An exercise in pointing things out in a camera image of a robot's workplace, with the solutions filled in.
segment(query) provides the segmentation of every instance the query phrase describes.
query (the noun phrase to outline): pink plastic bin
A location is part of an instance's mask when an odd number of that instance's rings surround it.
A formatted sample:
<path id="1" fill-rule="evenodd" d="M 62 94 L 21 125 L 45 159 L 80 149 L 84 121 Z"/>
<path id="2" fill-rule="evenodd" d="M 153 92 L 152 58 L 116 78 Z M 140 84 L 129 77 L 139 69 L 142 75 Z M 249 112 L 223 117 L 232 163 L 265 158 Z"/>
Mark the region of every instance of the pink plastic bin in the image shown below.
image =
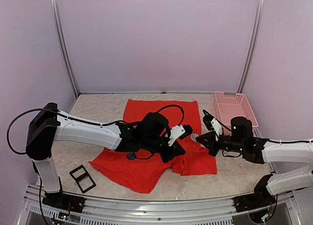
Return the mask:
<path id="1" fill-rule="evenodd" d="M 216 118 L 228 128 L 231 128 L 230 121 L 236 116 L 244 116 L 250 120 L 253 131 L 259 126 L 248 99 L 244 94 L 215 92 L 214 109 Z M 224 128 L 224 134 L 230 135 L 231 132 Z"/>

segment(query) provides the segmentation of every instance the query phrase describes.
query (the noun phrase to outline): white wall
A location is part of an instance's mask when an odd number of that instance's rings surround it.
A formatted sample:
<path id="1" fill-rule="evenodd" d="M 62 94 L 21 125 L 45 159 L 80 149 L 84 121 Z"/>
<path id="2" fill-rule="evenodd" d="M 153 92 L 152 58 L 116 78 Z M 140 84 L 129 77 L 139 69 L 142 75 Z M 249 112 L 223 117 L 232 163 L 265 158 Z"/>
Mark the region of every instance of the white wall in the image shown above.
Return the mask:
<path id="1" fill-rule="evenodd" d="M 59 0 L 59 7 L 81 92 L 208 92 L 238 88 L 256 3 Z"/>
<path id="2" fill-rule="evenodd" d="M 6 128 L 18 114 L 52 101 L 63 110 L 74 102 L 58 45 L 49 0 L 0 0 L 0 224 L 13 224 L 36 175 L 27 156 L 12 153 Z M 12 128 L 11 140 L 25 151 L 29 121 Z"/>
<path id="3" fill-rule="evenodd" d="M 244 93 L 262 137 L 313 138 L 313 0 L 266 0 Z M 300 164 L 275 164 L 278 172 Z M 305 225 L 313 224 L 313 189 L 297 191 Z"/>

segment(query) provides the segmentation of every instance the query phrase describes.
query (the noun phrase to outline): red cloth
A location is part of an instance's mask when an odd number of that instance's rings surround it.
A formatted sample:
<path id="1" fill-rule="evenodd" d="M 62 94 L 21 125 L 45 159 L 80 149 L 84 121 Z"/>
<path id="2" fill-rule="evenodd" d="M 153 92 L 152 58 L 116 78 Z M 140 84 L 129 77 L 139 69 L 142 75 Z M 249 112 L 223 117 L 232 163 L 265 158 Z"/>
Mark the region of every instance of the red cloth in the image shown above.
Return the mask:
<path id="1" fill-rule="evenodd" d="M 180 101 L 141 101 L 129 100 L 125 111 L 124 120 L 134 122 L 142 120 L 148 112 L 156 112 L 160 108 L 170 105 L 180 105 L 185 112 L 183 124 L 190 124 L 194 133 L 201 134 L 201 120 L 198 103 Z M 160 112 L 169 120 L 170 128 L 181 120 L 181 112 L 178 108 L 170 107 Z M 150 193 L 164 171 L 172 168 L 175 173 L 182 176 L 216 174 L 215 157 L 208 154 L 208 150 L 194 142 L 190 137 L 178 139 L 180 145 L 186 150 L 183 156 L 175 157 L 168 163 L 163 163 L 159 154 L 155 154 L 149 160 L 128 160 L 128 153 L 104 151 L 91 163 L 91 165 L 112 181 L 128 187 L 135 192 Z M 150 156 L 150 152 L 139 150 L 136 153 L 139 158 Z"/>

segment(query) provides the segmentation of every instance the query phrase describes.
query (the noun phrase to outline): vertical metal post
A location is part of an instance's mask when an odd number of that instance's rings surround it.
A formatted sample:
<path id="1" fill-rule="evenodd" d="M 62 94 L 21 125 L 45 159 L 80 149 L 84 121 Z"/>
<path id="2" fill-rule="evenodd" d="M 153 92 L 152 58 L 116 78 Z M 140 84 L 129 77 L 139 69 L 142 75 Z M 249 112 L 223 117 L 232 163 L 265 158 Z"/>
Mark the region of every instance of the vertical metal post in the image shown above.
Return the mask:
<path id="1" fill-rule="evenodd" d="M 249 73 L 252 58 L 253 58 L 253 53 L 254 53 L 255 46 L 257 43 L 257 39 L 258 39 L 259 29 L 261 25 L 261 18 L 262 18 L 262 13 L 263 13 L 263 8 L 264 8 L 264 1 L 265 0 L 258 0 L 258 3 L 257 3 L 257 9 L 255 13 L 255 19 L 254 19 L 254 25 L 253 25 L 253 31 L 252 31 L 252 36 L 250 40 L 248 55 L 246 57 L 244 71 L 241 76 L 240 84 L 238 87 L 238 91 L 237 91 L 238 93 L 242 93 L 245 88 L 246 79 L 248 77 L 248 73 Z"/>
<path id="2" fill-rule="evenodd" d="M 51 6 L 52 6 L 52 13 L 53 13 L 53 19 L 57 31 L 57 36 L 59 39 L 59 44 L 62 52 L 62 56 L 64 59 L 65 67 L 67 70 L 68 78 L 72 87 L 72 90 L 74 92 L 75 98 L 77 99 L 79 96 L 79 89 L 77 86 L 77 82 L 74 76 L 73 69 L 71 67 L 68 53 L 67 53 L 67 47 L 65 45 L 65 40 L 64 40 L 64 35 L 62 31 L 62 24 L 61 24 L 61 18 L 60 18 L 60 12 L 59 12 L 59 6 L 58 6 L 58 0 L 50 0 L 51 1 Z"/>

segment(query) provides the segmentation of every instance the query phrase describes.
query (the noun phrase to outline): marble table surface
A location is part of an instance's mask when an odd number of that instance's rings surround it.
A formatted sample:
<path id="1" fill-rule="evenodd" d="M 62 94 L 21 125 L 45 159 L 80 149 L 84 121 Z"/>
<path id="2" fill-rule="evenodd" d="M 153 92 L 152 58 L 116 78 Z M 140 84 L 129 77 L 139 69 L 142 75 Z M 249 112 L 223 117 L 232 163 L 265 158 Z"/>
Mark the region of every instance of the marble table surface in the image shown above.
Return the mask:
<path id="1" fill-rule="evenodd" d="M 198 101 L 200 115 L 202 109 L 215 115 L 210 94 L 96 94 L 80 95 L 71 114 L 91 120 L 111 122 L 122 119 L 128 99 L 133 100 L 177 100 Z M 202 133 L 207 129 L 202 123 Z M 224 158 L 221 153 L 216 156 L 217 175 L 180 176 L 171 169 L 165 171 L 150 194 L 140 194 L 121 186 L 95 170 L 89 161 L 95 159 L 103 147 L 74 142 L 55 142 L 52 155 L 63 190 L 82 194 L 69 172 L 83 164 L 97 186 L 85 195 L 102 198 L 173 201 L 207 199 L 233 196 L 252 192 L 259 179 L 268 174 L 268 165 L 252 164 L 240 158 Z"/>

